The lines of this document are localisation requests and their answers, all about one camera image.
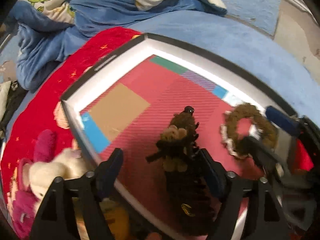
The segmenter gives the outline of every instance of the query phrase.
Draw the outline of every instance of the pink plush ear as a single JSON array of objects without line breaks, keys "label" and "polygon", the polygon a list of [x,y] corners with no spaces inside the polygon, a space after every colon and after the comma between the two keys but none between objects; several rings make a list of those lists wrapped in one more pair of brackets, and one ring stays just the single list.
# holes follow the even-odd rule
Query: pink plush ear
[{"label": "pink plush ear", "polygon": [[41,132],[35,145],[33,161],[48,163],[53,160],[56,146],[56,134],[47,129]]},{"label": "pink plush ear", "polygon": [[23,158],[19,161],[18,166],[18,189],[23,191],[31,191],[29,181],[29,168],[32,165],[32,161]]}]

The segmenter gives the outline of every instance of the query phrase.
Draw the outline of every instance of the concrete floor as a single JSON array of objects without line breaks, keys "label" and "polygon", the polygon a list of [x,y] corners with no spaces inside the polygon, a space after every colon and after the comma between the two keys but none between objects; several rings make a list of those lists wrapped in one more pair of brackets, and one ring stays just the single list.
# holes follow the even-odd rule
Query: concrete floor
[{"label": "concrete floor", "polygon": [[294,55],[320,84],[320,27],[308,12],[281,0],[274,41]]}]

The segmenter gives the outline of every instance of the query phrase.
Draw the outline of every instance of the blue rectangle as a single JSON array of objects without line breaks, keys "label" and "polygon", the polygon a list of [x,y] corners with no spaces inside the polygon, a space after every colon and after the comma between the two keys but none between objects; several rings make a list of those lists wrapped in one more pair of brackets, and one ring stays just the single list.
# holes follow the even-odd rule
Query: blue rectangle
[{"label": "blue rectangle", "polygon": [[93,121],[88,112],[81,115],[84,124],[84,133],[97,153],[101,153],[110,145],[110,141],[104,136],[99,127]]},{"label": "blue rectangle", "polygon": [[225,90],[223,87],[219,85],[216,85],[216,87],[212,90],[212,93],[220,99],[223,99],[227,92],[227,90]]}]

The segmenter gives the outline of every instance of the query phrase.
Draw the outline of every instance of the tan rectangle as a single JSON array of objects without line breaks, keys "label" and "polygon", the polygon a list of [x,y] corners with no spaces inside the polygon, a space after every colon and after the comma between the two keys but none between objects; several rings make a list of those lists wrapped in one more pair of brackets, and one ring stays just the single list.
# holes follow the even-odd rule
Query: tan rectangle
[{"label": "tan rectangle", "polygon": [[125,85],[118,84],[89,112],[102,133],[112,141],[149,105]]}]

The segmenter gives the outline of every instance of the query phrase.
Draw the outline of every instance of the metal screw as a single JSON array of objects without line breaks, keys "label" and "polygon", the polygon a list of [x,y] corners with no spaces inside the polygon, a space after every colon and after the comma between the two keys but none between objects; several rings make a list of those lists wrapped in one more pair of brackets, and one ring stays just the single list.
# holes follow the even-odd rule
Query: metal screw
[{"label": "metal screw", "polygon": [[267,182],[268,182],[268,180],[267,180],[265,177],[261,177],[261,178],[260,178],[260,181],[261,181],[262,183],[267,183]]},{"label": "metal screw", "polygon": [[92,178],[92,177],[94,176],[94,171],[88,171],[88,172],[85,174],[85,176],[86,176],[87,178]]},{"label": "metal screw", "polygon": [[56,178],[54,179],[54,182],[55,182],[55,183],[59,183],[59,182],[61,182],[62,180],[63,180],[62,177],[56,177]]},{"label": "metal screw", "polygon": [[235,177],[236,177],[236,174],[235,174],[233,171],[228,171],[228,172],[227,172],[227,176],[228,176],[229,178],[235,178]]}]

